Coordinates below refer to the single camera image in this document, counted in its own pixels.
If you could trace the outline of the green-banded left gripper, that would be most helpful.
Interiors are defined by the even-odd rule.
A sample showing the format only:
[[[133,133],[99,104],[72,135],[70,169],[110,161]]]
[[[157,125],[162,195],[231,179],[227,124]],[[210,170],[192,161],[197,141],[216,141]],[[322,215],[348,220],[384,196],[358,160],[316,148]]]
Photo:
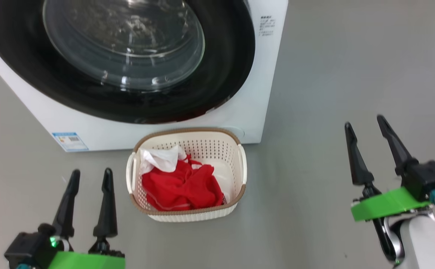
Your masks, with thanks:
[[[113,172],[109,167],[104,172],[99,220],[93,230],[93,236],[97,240],[87,253],[71,250],[71,245],[67,239],[75,235],[73,216],[79,184],[80,170],[73,170],[52,223],[55,228],[54,235],[59,237],[50,238],[51,246],[57,250],[57,253],[48,268],[125,269],[125,254],[111,249],[106,240],[108,237],[112,238],[118,235]]]

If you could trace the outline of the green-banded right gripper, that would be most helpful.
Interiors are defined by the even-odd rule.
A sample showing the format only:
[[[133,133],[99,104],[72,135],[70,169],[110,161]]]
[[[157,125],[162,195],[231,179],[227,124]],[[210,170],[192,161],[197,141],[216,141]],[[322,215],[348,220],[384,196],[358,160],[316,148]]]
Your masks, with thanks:
[[[383,115],[378,114],[377,121],[392,152],[395,172],[397,175],[404,175],[409,167],[419,164],[419,161],[409,153]],[[344,125],[344,134],[347,141],[352,184],[364,186],[362,197],[354,201],[350,208],[355,222],[396,216],[431,204],[428,199],[417,200],[404,186],[381,193],[373,185],[374,176],[366,167],[357,146],[356,134],[349,121]]]

